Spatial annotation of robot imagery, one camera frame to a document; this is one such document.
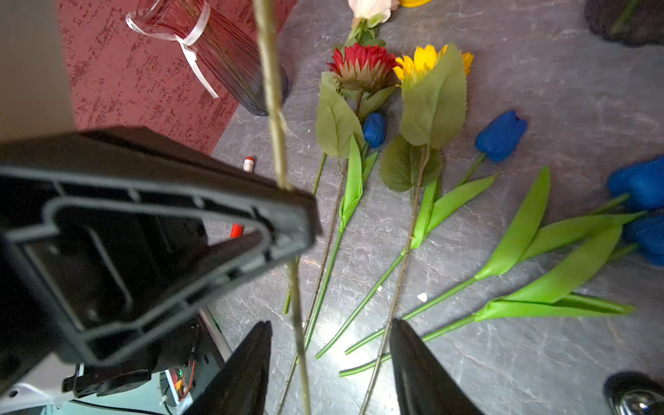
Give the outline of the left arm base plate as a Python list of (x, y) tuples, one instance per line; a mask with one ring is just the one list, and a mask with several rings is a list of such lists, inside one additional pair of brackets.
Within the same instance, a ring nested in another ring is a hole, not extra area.
[(65, 378), (62, 391), (71, 392), (76, 399), (109, 396), (141, 387), (152, 375), (162, 375), (166, 386), (175, 388), (167, 399), (181, 402), (195, 389), (197, 373), (210, 362), (205, 345), (208, 338), (203, 321), (196, 317), (115, 365), (83, 368), (80, 375)]

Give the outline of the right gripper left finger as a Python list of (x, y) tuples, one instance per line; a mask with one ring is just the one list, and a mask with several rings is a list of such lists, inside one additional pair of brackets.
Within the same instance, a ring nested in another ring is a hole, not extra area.
[(188, 414), (263, 414), (269, 381), (271, 337), (268, 321), (259, 322), (224, 368), (188, 408)]

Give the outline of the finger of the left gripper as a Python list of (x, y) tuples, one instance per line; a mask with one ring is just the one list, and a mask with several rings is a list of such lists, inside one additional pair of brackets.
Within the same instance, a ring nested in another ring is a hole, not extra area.
[(112, 366), (309, 250), (316, 198), (144, 127), (1, 145), (1, 389)]

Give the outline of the red gerbera flower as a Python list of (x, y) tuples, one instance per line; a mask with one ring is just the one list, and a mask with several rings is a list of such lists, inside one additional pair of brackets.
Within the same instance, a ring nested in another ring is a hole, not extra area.
[(341, 182), (335, 199), (330, 231), (323, 250), (323, 264), (316, 281), (316, 290), (304, 320), (304, 342), (311, 314), (319, 295), (323, 275), (335, 245), (339, 227), (338, 208), (345, 190), (351, 142), (368, 144), (362, 131), (366, 117), (390, 97), (395, 87), (392, 74), (397, 66), (396, 57), (380, 45), (346, 46), (333, 52), (330, 72), (322, 76), (319, 84), (319, 102), (316, 110), (316, 137), (323, 151), (323, 160), (331, 157), (341, 163)]

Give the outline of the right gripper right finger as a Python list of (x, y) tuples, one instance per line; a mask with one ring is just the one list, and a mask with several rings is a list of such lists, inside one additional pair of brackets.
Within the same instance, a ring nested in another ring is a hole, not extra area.
[(402, 414), (479, 414), (408, 322), (392, 320), (389, 337)]

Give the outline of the white rose top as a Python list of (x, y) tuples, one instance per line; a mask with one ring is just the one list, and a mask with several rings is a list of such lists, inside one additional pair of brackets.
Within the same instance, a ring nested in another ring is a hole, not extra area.
[(399, 7), (399, 0), (349, 0), (354, 18), (345, 46), (371, 45), (378, 39), (379, 26)]

